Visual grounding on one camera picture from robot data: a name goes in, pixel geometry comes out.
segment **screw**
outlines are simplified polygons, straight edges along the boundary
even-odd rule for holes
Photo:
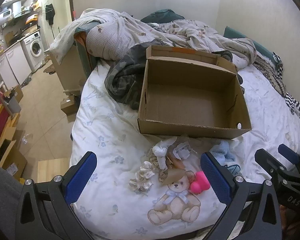
[[[237,182],[243,182],[243,177],[241,177],[241,176],[236,176],[235,177],[235,180],[237,181]]]
[[[31,179],[27,179],[26,182],[25,182],[26,185],[30,185],[31,183],[32,183]]]
[[[61,179],[62,179],[62,177],[61,177],[60,175],[57,175],[57,176],[55,176],[55,177],[53,178],[53,180],[54,180],[55,182],[59,182]]]
[[[272,185],[272,182],[269,181],[269,180],[267,179],[267,180],[266,180],[266,185],[271,186],[271,185]]]

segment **tile floor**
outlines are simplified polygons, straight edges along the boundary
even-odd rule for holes
[[[22,177],[37,182],[38,161],[71,156],[70,134],[76,114],[66,116],[60,102],[67,96],[56,73],[49,75],[43,68],[32,75],[32,81],[22,88],[21,112],[17,125],[20,138],[29,134],[28,142],[19,142],[20,152],[28,163]]]

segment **white sticker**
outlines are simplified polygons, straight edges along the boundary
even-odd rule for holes
[[[11,176],[13,176],[14,174],[17,173],[18,171],[18,168],[17,166],[15,165],[15,163],[11,164],[10,167],[8,167],[6,169],[7,173],[9,173]]]
[[[174,148],[172,152],[177,159],[186,159],[190,156],[191,147],[188,142],[183,142]]]

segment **metal pole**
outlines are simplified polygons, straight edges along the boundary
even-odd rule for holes
[[[7,106],[6,102],[2,99],[1,95],[0,95],[0,102],[3,105],[4,109],[7,110],[7,112],[10,115],[10,118],[13,119],[14,118],[14,114],[11,112],[11,110],[9,109],[9,107]]]

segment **blue gripper pad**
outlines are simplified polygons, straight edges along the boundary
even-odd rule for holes
[[[231,203],[231,189],[229,184],[206,154],[201,155],[200,164],[219,201],[228,206]]]
[[[93,152],[90,152],[87,159],[83,162],[66,186],[65,200],[68,205],[77,202],[81,192],[96,169],[96,166],[97,157]]]
[[[299,155],[292,151],[288,146],[280,144],[278,147],[278,152],[292,164],[296,165],[299,163]]]

